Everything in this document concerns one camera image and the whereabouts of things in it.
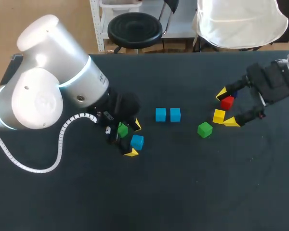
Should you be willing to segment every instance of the black stool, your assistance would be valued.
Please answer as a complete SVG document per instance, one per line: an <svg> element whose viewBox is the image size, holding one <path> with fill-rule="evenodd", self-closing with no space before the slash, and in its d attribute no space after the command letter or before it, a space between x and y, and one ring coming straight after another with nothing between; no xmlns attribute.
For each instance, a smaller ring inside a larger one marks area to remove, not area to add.
<svg viewBox="0 0 289 231"><path fill-rule="evenodd" d="M171 13L165 31L160 19L165 10L166 4L170 7ZM147 13L124 13L110 21L108 25L109 39L118 45L114 53L124 47L127 49L142 49L150 47L161 40L167 33L172 15L177 10L179 0L164 0L159 19Z"/></svg>

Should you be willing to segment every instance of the cable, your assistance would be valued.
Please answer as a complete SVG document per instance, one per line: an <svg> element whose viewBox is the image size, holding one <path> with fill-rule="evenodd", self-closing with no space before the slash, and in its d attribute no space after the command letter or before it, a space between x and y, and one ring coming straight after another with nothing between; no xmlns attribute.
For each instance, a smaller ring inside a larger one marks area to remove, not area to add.
<svg viewBox="0 0 289 231"><path fill-rule="evenodd" d="M4 151L4 153L7 155L7 157L18 167L22 168L25 171L28 172L33 172L33 173L48 173L53 171L56 167L58 167L60 161L61 161L61 157L62 157L62 148L63 148L63 137L64 137L64 133L67 129L67 127L73 123L75 120L80 119L80 118L88 118L90 119L93 123L97 122L97 118L91 114L88 113L80 113L80 114L76 114L72 117L70 117L62 126L60 134L59 134L59 142L58 142L58 155L57 155L57 159L55 161L55 163L46 169L33 169L30 167L27 167L23 164L21 164L19 161L17 161L12 154L10 153L10 151L8 150L8 148L5 146L4 142L2 141L2 139L0 138L0 147L2 148L2 150Z"/></svg>

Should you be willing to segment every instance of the blue cube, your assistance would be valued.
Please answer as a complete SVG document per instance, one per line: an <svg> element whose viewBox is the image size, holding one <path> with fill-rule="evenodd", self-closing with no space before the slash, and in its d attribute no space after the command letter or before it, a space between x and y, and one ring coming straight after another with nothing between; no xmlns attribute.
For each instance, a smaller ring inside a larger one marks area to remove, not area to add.
<svg viewBox="0 0 289 231"><path fill-rule="evenodd" d="M131 139L131 146L137 150L141 151L144 145L144 137L143 136L138 136L138 135L133 135L133 138Z"/></svg>
<svg viewBox="0 0 289 231"><path fill-rule="evenodd" d="M180 122L181 121L181 110L179 108L170 109L170 122Z"/></svg>
<svg viewBox="0 0 289 231"><path fill-rule="evenodd" d="M155 121L156 122L166 122L166 109L157 108L155 111Z"/></svg>
<svg viewBox="0 0 289 231"><path fill-rule="evenodd" d="M237 97L237 91L231 95L233 98Z"/></svg>

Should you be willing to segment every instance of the black table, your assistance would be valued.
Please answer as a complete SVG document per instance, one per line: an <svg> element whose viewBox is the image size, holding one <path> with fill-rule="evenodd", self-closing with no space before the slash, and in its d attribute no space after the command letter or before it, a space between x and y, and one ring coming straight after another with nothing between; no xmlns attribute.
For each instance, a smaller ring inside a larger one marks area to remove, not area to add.
<svg viewBox="0 0 289 231"><path fill-rule="evenodd" d="M225 84L254 62L288 53L93 56L111 85L138 94L143 150L121 156L86 119L69 127L62 162L49 174L21 170L0 149L0 230L289 231L289 98L262 121L197 134ZM3 83L20 62L11 62ZM226 117L250 103L240 92ZM156 123L156 107L180 107L182 122ZM45 168L56 158L60 127L77 112L66 101L55 126L0 135L16 159Z"/></svg>

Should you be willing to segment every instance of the yellow cube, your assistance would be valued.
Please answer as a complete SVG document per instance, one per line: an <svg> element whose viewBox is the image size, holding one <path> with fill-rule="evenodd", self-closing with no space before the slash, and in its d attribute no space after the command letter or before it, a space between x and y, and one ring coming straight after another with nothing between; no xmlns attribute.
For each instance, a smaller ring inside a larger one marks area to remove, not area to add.
<svg viewBox="0 0 289 231"><path fill-rule="evenodd" d="M213 123L223 124L226 111L216 109L214 112Z"/></svg>

